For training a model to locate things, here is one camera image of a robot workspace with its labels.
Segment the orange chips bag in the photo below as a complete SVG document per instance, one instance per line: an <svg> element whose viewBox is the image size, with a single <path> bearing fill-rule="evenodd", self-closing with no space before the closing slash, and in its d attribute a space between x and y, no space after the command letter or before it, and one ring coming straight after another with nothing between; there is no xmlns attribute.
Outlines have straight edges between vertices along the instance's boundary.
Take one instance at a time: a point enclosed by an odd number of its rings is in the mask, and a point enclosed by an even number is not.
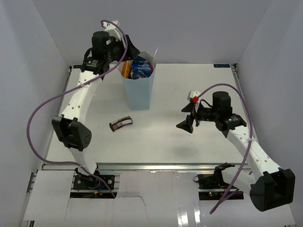
<svg viewBox="0 0 303 227"><path fill-rule="evenodd" d="M132 71L132 66L130 61L125 61L123 64L122 76L128 79L131 74L131 71Z"/></svg>

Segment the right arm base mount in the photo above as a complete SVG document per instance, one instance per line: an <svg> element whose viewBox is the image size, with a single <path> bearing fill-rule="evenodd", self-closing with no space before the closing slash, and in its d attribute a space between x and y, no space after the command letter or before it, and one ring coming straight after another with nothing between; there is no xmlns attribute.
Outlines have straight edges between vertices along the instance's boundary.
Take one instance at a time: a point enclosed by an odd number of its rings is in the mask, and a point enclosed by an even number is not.
<svg viewBox="0 0 303 227"><path fill-rule="evenodd" d="M193 181L198 184L200 201L218 201L228 188L228 184L218 185L213 174L198 174Z"/></svg>

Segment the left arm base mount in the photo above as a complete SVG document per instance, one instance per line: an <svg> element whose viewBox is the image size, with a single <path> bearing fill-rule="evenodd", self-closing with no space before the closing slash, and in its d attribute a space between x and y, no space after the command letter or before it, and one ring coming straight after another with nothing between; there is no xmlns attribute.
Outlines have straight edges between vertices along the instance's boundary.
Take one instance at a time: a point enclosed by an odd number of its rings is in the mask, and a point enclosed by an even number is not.
<svg viewBox="0 0 303 227"><path fill-rule="evenodd" d="M110 190L114 189L114 175L100 175L98 170L95 171L94 175L98 176L102 181L86 173L83 174L76 168L72 189L76 191L93 190L94 195L100 195L102 190L107 190L107 186Z"/></svg>

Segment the blue snack bag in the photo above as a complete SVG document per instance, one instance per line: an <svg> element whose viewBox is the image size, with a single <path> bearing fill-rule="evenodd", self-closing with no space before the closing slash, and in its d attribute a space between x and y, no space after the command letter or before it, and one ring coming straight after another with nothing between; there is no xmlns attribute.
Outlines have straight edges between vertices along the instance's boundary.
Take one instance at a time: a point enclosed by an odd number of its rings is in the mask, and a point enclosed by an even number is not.
<svg viewBox="0 0 303 227"><path fill-rule="evenodd" d="M137 56L132 61L131 67L131 78L134 80L148 78L153 73L153 67L151 64L141 56Z"/></svg>

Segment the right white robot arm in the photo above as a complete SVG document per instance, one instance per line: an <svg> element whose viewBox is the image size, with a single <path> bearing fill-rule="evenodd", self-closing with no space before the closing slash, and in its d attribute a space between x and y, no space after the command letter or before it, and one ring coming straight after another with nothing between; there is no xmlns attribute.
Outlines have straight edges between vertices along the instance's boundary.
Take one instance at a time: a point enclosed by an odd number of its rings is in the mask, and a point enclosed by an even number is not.
<svg viewBox="0 0 303 227"><path fill-rule="evenodd" d="M263 150L257 141L250 138L250 129L243 118L233 113L231 97L225 91L213 93L213 103L201 104L200 92L190 91L189 101L182 111L186 119L176 127L193 133L193 127L201 121L214 122L216 128L232 143L245 158L252 173L241 172L233 180L238 169L230 163L215 167L213 176L202 179L202 183L218 188L235 187L248 194L259 211L266 211L293 202L295 175L291 169L283 169Z"/></svg>

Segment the brown chocolate bar wrapper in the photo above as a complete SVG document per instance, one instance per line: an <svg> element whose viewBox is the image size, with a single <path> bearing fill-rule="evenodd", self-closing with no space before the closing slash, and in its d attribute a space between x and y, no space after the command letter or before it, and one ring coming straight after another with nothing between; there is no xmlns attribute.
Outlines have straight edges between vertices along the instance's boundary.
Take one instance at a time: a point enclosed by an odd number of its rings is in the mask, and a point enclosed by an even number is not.
<svg viewBox="0 0 303 227"><path fill-rule="evenodd" d="M123 128L123 127L125 127L127 125L132 125L132 124L133 124L132 118L130 116L127 116L127 117L123 117L123 118L121 118L119 120L116 120L114 122L111 122L109 124L109 127L112 130L112 132L114 132L114 131L116 131L116 130L118 130L120 128Z"/></svg>

